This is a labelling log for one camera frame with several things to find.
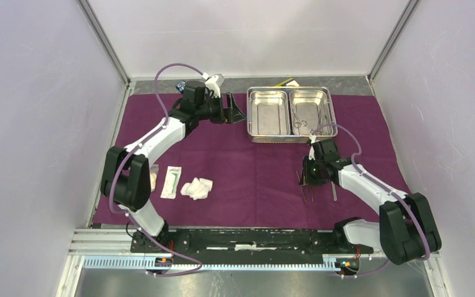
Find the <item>metal mesh instrument tray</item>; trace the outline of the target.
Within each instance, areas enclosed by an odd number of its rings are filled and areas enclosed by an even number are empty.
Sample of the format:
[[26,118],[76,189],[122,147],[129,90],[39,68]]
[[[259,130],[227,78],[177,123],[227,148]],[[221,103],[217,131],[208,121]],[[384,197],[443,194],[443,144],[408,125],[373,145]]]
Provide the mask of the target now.
[[[248,122],[248,112],[246,112],[247,115],[247,132],[248,135],[251,139],[251,141],[255,143],[264,143],[264,144],[303,144],[306,143],[309,140],[308,137],[300,137],[300,136],[294,136],[291,132],[291,114],[290,114],[290,106],[289,106],[289,92],[292,90],[296,90],[297,88],[302,88],[302,87],[251,87],[247,90],[247,107],[248,107],[248,100],[249,100],[249,95],[251,91],[255,90],[280,90],[284,91],[288,95],[288,119],[289,119],[289,134],[286,136],[252,136],[249,132],[249,122]],[[324,140],[326,138],[330,137],[324,137],[324,138],[316,138],[317,140]]]

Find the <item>steel forceps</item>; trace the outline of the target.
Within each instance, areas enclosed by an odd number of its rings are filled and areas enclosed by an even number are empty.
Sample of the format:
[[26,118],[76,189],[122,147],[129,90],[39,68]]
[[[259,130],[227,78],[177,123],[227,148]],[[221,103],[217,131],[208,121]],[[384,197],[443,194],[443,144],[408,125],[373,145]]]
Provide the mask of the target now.
[[332,183],[331,185],[331,189],[332,189],[332,196],[333,196],[333,201],[337,201],[338,198],[337,198],[337,193],[336,193],[336,186],[334,183]]

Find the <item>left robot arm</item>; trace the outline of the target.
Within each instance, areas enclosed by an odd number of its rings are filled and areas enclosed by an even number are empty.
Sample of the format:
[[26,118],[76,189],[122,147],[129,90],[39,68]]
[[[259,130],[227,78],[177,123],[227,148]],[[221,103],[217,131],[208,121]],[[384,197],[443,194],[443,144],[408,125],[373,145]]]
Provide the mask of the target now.
[[222,96],[217,85],[186,82],[181,97],[164,118],[142,138],[125,146],[112,146],[105,156],[100,193],[113,213],[121,212],[137,225],[155,252],[169,246],[166,221],[150,201],[150,168],[168,149],[182,141],[201,121],[234,124],[245,120],[234,95]]

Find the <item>steel needle holder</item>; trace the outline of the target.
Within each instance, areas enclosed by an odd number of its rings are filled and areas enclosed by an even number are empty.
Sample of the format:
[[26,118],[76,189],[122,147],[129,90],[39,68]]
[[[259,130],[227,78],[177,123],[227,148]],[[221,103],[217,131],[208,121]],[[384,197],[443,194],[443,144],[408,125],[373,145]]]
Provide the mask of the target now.
[[305,190],[304,190],[303,179],[301,178],[298,171],[296,171],[296,176],[297,176],[297,180],[298,180],[298,186],[301,188],[301,191],[302,191],[303,202],[306,203],[306,194],[305,194]]

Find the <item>white gauze wad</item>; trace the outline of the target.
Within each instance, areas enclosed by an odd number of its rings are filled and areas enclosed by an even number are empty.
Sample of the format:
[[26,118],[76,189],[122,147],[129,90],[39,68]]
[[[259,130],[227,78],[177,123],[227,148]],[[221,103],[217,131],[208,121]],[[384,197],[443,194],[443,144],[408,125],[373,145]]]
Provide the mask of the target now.
[[212,190],[213,181],[204,178],[194,178],[191,183],[185,183],[180,190],[181,195],[193,200],[206,199]]

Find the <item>suture packet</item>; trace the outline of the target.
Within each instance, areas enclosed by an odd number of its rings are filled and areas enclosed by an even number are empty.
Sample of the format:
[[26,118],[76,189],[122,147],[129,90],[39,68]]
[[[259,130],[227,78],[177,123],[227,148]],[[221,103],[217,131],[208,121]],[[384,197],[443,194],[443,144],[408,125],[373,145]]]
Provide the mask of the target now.
[[175,199],[182,168],[180,166],[167,167],[165,181],[160,197],[162,199]]

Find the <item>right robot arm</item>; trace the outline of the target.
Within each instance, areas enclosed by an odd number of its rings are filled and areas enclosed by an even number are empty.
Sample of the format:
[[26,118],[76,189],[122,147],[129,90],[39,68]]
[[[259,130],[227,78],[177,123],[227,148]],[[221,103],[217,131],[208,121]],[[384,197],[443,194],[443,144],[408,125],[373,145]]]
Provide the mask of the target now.
[[333,183],[361,199],[379,216],[377,222],[358,217],[335,224],[332,243],[340,252],[357,244],[382,251],[395,264],[426,260],[442,248],[429,201],[389,186],[355,162],[342,157],[333,139],[311,137],[309,154],[302,159],[301,187]]

